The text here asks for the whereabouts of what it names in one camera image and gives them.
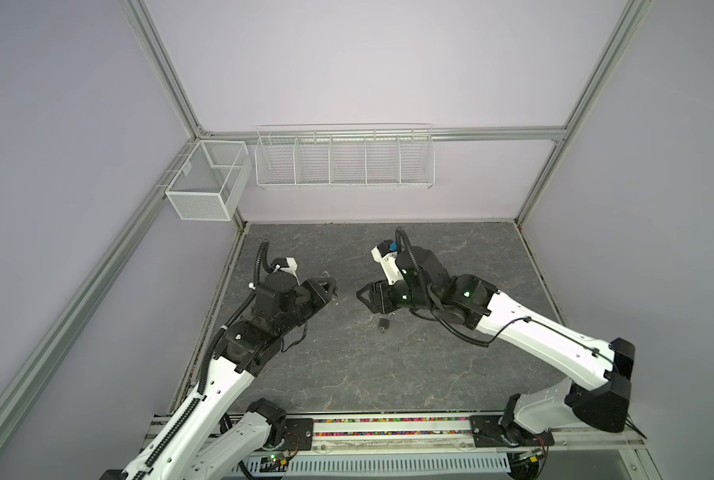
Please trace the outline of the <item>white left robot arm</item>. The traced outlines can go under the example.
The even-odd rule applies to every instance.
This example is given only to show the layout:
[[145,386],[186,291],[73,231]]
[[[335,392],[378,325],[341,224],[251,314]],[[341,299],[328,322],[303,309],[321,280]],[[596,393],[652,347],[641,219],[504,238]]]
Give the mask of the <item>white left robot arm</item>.
[[331,303],[330,276],[300,280],[292,258],[267,261],[261,243],[249,294],[211,339],[194,388],[165,427],[120,470],[105,479],[221,479],[251,453],[283,441],[286,412],[260,399],[240,420],[211,441],[229,407],[283,350],[284,338]]

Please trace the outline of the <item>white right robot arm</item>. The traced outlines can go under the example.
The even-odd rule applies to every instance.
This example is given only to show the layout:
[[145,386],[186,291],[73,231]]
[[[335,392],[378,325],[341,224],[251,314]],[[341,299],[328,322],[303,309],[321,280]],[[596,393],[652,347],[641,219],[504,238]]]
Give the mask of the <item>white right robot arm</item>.
[[503,340],[563,373],[551,387],[512,395],[481,438],[515,448],[542,446],[552,429],[576,423],[607,433],[626,429],[636,355],[631,342],[578,333],[484,279],[449,274],[435,253],[412,244],[403,228],[371,255],[384,277],[358,290],[357,298],[372,313],[406,310],[480,348]]

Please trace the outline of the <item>black padlock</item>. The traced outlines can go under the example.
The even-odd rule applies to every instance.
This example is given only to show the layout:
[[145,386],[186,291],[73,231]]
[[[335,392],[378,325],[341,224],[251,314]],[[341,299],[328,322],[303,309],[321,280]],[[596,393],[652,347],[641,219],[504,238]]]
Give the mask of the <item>black padlock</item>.
[[378,321],[378,331],[380,333],[386,333],[392,325],[392,322],[396,319],[396,314],[394,312],[383,316]]

